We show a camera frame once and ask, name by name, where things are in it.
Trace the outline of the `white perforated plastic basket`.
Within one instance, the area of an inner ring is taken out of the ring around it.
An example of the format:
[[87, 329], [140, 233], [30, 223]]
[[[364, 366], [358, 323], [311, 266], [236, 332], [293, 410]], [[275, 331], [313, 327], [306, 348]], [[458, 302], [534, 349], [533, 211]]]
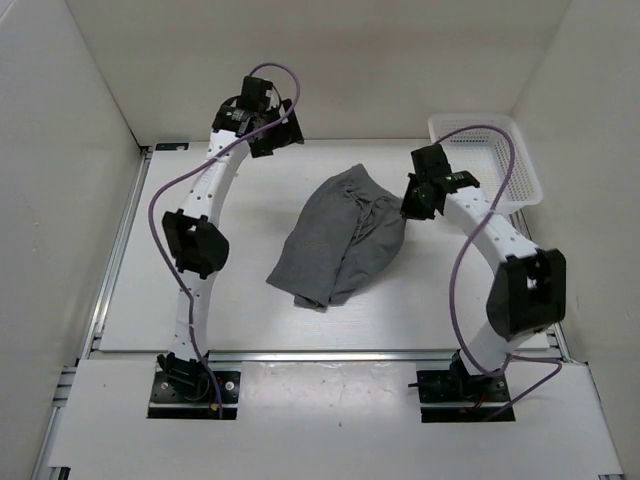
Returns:
[[514, 145], [514, 168], [498, 211], [507, 216], [539, 204], [543, 192], [515, 121], [495, 113], [435, 114], [428, 120], [432, 141], [439, 140], [454, 171], [469, 171], [492, 200], [504, 180]]

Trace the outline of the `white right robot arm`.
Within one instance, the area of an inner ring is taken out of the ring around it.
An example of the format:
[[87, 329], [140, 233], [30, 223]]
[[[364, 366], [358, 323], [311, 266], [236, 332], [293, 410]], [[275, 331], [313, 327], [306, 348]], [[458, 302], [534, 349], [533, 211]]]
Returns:
[[[407, 219], [427, 220], [440, 214], [466, 236], [454, 260], [449, 281], [449, 309], [463, 366], [449, 375], [449, 387], [470, 400], [505, 368], [507, 357], [532, 336], [564, 320], [566, 314], [566, 258], [557, 249], [544, 250], [520, 234], [486, 199], [470, 172], [426, 179], [415, 173], [401, 213]], [[456, 312], [457, 274], [471, 247], [482, 255], [494, 278], [486, 301], [486, 321], [473, 339], [462, 336]]]

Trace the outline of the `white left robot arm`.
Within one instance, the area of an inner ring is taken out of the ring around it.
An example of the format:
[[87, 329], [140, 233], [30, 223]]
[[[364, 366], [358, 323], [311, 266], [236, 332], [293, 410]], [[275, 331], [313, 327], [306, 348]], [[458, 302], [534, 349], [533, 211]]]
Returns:
[[[174, 338], [161, 357], [163, 369], [186, 365], [175, 377], [175, 388], [188, 400], [206, 395], [210, 377], [199, 367], [207, 362], [209, 305], [214, 282], [230, 253], [219, 230], [220, 216], [235, 175], [248, 157], [271, 155], [276, 149], [302, 144], [294, 113], [296, 102], [266, 96], [237, 96], [224, 102], [214, 117], [203, 164], [171, 180], [152, 197], [147, 215], [152, 238], [179, 286]], [[158, 231], [154, 210], [159, 197], [192, 178], [184, 201], [162, 215]]]

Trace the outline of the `front aluminium frame rail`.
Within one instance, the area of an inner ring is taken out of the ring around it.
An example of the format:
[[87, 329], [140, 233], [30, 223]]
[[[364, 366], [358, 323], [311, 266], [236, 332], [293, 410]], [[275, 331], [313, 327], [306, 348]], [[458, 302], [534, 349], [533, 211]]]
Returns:
[[[209, 360], [214, 363], [240, 362], [446, 362], [453, 350], [338, 350], [338, 351], [213, 351]], [[92, 351], [89, 360], [154, 360], [159, 352], [105, 352]], [[552, 346], [544, 350], [525, 350], [516, 353], [527, 358], [561, 358], [561, 350]]]

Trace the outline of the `left aluminium frame rail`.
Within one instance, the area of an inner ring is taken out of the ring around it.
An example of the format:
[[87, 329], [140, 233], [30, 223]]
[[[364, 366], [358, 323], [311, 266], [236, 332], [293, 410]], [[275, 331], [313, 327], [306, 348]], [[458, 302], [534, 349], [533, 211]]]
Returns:
[[67, 479], [69, 477], [69, 467], [48, 466], [54, 437], [57, 433], [62, 409], [65, 407], [71, 393], [77, 366], [81, 360], [90, 358], [94, 343], [102, 336], [109, 302], [115, 288], [116, 278], [124, 256], [130, 229], [135, 218], [136, 208], [144, 186], [153, 150], [153, 146], [143, 146], [140, 148], [140, 157], [136, 162], [136, 173], [129, 189], [123, 213], [120, 217], [108, 261], [101, 276], [99, 289], [90, 303], [89, 314], [84, 322], [85, 333], [80, 344], [79, 352], [70, 365], [62, 368], [57, 378], [50, 414], [36, 462], [30, 476], [31, 479]]

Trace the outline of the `aluminium frame rail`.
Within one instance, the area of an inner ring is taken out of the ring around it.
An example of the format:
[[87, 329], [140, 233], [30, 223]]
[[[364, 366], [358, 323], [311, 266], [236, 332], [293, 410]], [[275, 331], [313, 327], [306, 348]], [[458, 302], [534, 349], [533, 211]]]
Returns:
[[[522, 212], [516, 212], [510, 215], [511, 223], [516, 229], [522, 233], [527, 239], [532, 239], [531, 232], [526, 221], [525, 215]], [[582, 362], [576, 359], [570, 352], [569, 345], [566, 340], [566, 336], [561, 324], [555, 324], [547, 330], [547, 338], [551, 344], [551, 349], [557, 353], [557, 356], [564, 364], [580, 365], [590, 370], [587, 362]], [[627, 475], [624, 472], [614, 473], [599, 473], [598, 479], [627, 479]]]
[[[214, 363], [240, 362], [446, 362], [453, 350], [338, 350], [338, 351], [213, 351], [209, 360]], [[105, 352], [92, 351], [89, 360], [154, 360], [159, 352]], [[561, 350], [552, 346], [544, 350], [525, 350], [516, 353], [527, 358], [561, 358]]]
[[50, 414], [36, 462], [30, 476], [31, 479], [67, 479], [69, 477], [69, 467], [48, 466], [54, 437], [57, 433], [62, 409], [65, 407], [71, 393], [77, 366], [81, 360], [90, 358], [94, 343], [102, 336], [109, 302], [115, 288], [116, 278], [124, 256], [130, 229], [135, 218], [136, 208], [144, 186], [153, 150], [153, 146], [143, 146], [140, 148], [140, 157], [136, 162], [136, 173], [129, 189], [123, 213], [120, 217], [108, 261], [101, 276], [99, 289], [90, 303], [89, 314], [84, 322], [85, 333], [80, 344], [79, 352], [70, 365], [62, 368], [57, 378]]

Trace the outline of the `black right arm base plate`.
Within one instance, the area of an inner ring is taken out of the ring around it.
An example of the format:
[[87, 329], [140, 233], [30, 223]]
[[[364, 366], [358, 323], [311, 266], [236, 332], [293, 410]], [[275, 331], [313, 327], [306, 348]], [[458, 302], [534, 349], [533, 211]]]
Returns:
[[515, 422], [509, 387], [504, 376], [481, 378], [462, 387], [450, 371], [419, 370], [407, 385], [418, 392], [421, 422], [425, 424]]

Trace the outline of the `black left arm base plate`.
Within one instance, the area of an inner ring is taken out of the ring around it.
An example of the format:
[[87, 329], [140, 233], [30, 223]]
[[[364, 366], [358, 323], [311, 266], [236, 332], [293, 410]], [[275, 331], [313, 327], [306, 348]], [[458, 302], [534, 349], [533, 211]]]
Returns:
[[215, 371], [221, 393], [222, 407], [218, 405], [215, 388], [207, 374], [198, 380], [195, 388], [182, 385], [160, 368], [156, 369], [147, 408], [149, 419], [172, 420], [235, 420], [241, 390], [241, 372]]

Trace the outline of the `grey drawstring shorts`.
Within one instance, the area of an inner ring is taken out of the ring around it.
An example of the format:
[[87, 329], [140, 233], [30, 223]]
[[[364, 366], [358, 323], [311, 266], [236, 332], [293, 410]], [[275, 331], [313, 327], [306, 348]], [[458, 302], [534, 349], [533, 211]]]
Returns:
[[400, 207], [361, 164], [330, 177], [305, 203], [266, 282], [302, 308], [345, 304], [400, 252]]

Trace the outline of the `right aluminium frame rail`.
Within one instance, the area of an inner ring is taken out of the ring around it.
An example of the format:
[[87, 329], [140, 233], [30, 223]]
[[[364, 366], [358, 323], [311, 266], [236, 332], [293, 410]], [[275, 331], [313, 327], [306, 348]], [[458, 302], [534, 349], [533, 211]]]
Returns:
[[[525, 215], [522, 212], [516, 212], [510, 215], [511, 223], [516, 229], [522, 233], [527, 239], [532, 239], [531, 232], [526, 221]], [[576, 359], [570, 352], [569, 345], [566, 340], [566, 336], [561, 324], [555, 324], [547, 330], [547, 338], [551, 344], [551, 349], [557, 353], [557, 356], [564, 364], [580, 365], [590, 370], [587, 362], [582, 362]], [[598, 479], [627, 479], [627, 475], [624, 472], [614, 473], [599, 473]]]

